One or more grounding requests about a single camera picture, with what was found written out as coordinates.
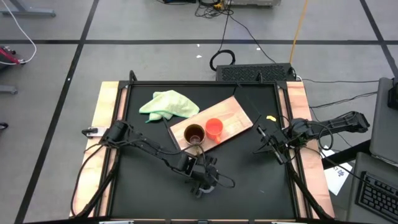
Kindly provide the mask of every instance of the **cup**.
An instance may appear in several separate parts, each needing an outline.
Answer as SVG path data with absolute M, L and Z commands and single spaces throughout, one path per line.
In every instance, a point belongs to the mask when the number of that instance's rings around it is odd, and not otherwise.
M 214 140 L 217 144 L 221 142 L 221 132 L 223 123 L 217 118 L 211 118 L 206 122 L 206 136 Z
M 188 144 L 201 144 L 205 140 L 205 130 L 199 124 L 191 124 L 184 131 Z

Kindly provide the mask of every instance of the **yellow tape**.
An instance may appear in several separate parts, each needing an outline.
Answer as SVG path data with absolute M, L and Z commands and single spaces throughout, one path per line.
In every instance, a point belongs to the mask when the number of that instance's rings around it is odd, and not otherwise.
M 267 119 L 269 119 L 269 120 L 271 120 L 271 121 L 273 121 L 273 122 L 276 122 L 276 118 L 274 118 L 274 117 L 271 116 L 271 115 L 268 115 L 268 116 L 267 116 Z

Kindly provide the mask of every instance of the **wooden cutting board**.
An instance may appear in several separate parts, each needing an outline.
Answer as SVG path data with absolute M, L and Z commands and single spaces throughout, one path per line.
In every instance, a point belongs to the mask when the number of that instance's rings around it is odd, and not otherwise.
M 191 124 L 199 124 L 203 127 L 203 129 L 205 129 L 206 122 L 210 118 L 218 118 L 223 122 L 224 128 L 223 132 L 221 133 L 220 144 L 253 126 L 253 123 L 244 112 L 241 105 L 239 105 L 234 96 L 231 96 L 228 99 L 221 101 L 216 105 L 207 108 L 206 110 L 187 118 L 178 124 L 173 125 L 170 128 L 175 140 L 177 141 L 177 144 L 180 146 L 180 149 L 185 149 L 189 146 L 184 138 L 185 128 Z M 206 137 L 201 145 L 203 150 L 207 151 L 217 146 L 217 143 Z M 196 155 L 197 152 L 200 152 L 200 150 L 193 147 L 188 149 L 187 152 Z

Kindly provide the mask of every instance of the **white paper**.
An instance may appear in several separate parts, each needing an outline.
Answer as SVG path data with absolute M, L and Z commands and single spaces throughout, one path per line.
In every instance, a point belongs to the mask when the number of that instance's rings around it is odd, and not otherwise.
M 335 153 L 332 150 L 322 150 L 322 152 L 325 156 L 330 156 Z M 351 169 L 353 169 L 353 167 L 351 167 L 348 163 L 340 164 L 340 166 L 344 167 L 348 171 L 351 171 Z M 330 192 L 334 195 L 338 195 L 338 192 L 340 191 L 341 187 L 349 176 L 349 173 L 341 167 L 337 166 L 325 170 L 325 176 Z

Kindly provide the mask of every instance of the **brown cup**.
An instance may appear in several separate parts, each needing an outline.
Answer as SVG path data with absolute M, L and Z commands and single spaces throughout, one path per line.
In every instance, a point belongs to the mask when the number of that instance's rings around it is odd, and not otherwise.
M 184 131 L 184 138 L 188 144 L 201 144 L 205 136 L 205 130 L 199 124 L 191 124 Z

